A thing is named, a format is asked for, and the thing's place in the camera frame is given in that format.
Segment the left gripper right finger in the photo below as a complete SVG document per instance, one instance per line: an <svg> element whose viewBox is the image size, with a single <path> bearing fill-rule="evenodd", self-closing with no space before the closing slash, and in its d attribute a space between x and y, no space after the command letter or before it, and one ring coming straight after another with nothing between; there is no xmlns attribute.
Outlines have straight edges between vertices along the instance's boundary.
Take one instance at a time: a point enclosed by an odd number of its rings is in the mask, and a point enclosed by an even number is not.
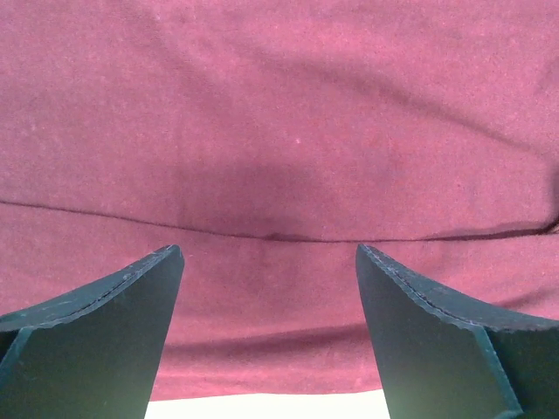
<svg viewBox="0 0 559 419"><path fill-rule="evenodd" d="M471 298L367 245L355 267L391 417L557 417L555 320Z"/></svg>

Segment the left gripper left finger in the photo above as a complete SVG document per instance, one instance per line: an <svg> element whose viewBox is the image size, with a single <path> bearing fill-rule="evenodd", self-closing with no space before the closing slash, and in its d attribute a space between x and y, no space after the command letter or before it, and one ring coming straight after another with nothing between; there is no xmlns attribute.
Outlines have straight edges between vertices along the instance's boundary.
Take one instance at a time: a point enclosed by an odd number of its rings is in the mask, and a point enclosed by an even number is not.
<svg viewBox="0 0 559 419"><path fill-rule="evenodd" d="M143 418L184 269L177 245L1 318L1 416Z"/></svg>

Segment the maroon t shirt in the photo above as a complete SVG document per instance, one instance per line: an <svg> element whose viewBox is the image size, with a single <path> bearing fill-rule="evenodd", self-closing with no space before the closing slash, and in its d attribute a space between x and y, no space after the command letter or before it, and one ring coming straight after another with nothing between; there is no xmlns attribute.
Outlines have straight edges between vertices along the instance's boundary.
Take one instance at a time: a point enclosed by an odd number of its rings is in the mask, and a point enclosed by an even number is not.
<svg viewBox="0 0 559 419"><path fill-rule="evenodd" d="M176 244L156 400L365 391L361 243L557 317L557 2L2 2L3 313Z"/></svg>

